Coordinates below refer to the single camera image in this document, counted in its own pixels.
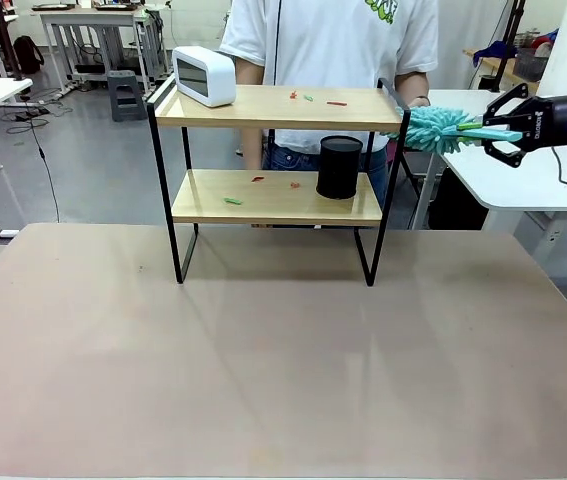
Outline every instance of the lower shelf board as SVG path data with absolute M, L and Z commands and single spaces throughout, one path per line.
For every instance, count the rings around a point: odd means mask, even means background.
M 253 181 L 255 177 L 263 179 Z M 317 179 L 317 172 L 188 170 L 172 206 L 172 217 L 175 223 L 380 224 L 381 209 L 367 174 L 359 174 L 357 194 L 348 200 L 330 200 L 316 193 Z M 240 205 L 225 199 L 237 200 Z

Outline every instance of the white wall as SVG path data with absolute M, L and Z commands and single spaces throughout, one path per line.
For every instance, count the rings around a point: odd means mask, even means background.
M 485 48 L 493 38 L 503 37 L 511 0 L 440 0 L 439 4 L 439 68 L 429 75 L 430 84 L 466 89 L 475 69 L 463 49 Z
M 24 15 L 35 4 L 51 3 L 50 0 L 14 0 L 19 19 L 10 27 L 11 36 L 29 35 L 37 45 L 45 46 L 45 35 L 38 16 Z M 148 0 L 147 3 L 164 4 L 165 0 Z M 217 48 L 223 29 L 223 18 L 230 8 L 230 0 L 172 0 L 172 8 L 161 11 L 164 22 L 163 35 L 168 49 L 178 45 L 202 45 Z M 131 29 L 121 32 L 124 43 L 132 41 Z
M 528 0 L 519 32 L 537 28 L 542 34 L 553 32 L 561 25 L 567 0 Z

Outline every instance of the step stool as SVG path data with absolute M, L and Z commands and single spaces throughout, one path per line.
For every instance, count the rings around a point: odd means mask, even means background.
M 119 98 L 120 88 L 132 89 L 132 97 Z M 136 74 L 131 70 L 110 70 L 107 72 L 107 89 L 110 93 L 110 105 L 112 106 L 112 120 L 122 122 L 126 118 L 144 120 L 147 111 L 141 96 L 139 82 Z

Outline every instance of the person's hand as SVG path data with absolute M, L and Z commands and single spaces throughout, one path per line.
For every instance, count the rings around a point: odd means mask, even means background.
M 412 100 L 408 104 L 408 107 L 410 107 L 410 108 L 429 107 L 429 106 L 430 106 L 429 100 L 427 98 L 423 98 L 423 97 L 415 98 L 414 100 Z

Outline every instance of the two-tier shelf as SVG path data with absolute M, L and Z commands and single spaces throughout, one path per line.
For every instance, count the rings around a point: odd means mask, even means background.
M 156 165 L 161 184 L 163 207 L 169 232 L 174 269 L 183 283 L 190 263 L 199 224 L 330 225 L 352 227 L 361 257 L 365 280 L 372 286 L 376 278 L 383 239 L 396 186 L 399 160 L 410 121 L 410 110 L 386 80 L 378 88 L 297 88 L 302 92 L 290 98 L 293 87 L 239 85 L 232 105 L 208 108 L 179 93 L 170 77 L 148 101 L 148 115 Z M 308 101 L 304 95 L 311 96 Z M 347 106 L 327 102 L 347 103 Z M 397 112 L 397 105 L 404 113 Z M 170 200 L 159 127 L 181 127 L 187 173 L 174 203 Z M 192 168 L 188 127 L 268 129 L 270 145 L 275 129 L 335 130 L 370 132 L 365 172 L 369 171 L 375 132 L 400 133 L 397 158 L 392 162 L 385 205 L 379 206 L 367 173 L 359 174 L 357 194 L 348 200 L 330 200 L 316 193 L 316 172 L 246 170 L 200 170 Z M 263 181 L 253 182 L 255 176 Z M 225 199 L 239 199 L 240 205 Z M 194 234 L 181 265 L 175 223 L 192 223 Z M 359 228 L 378 229 L 369 266 Z

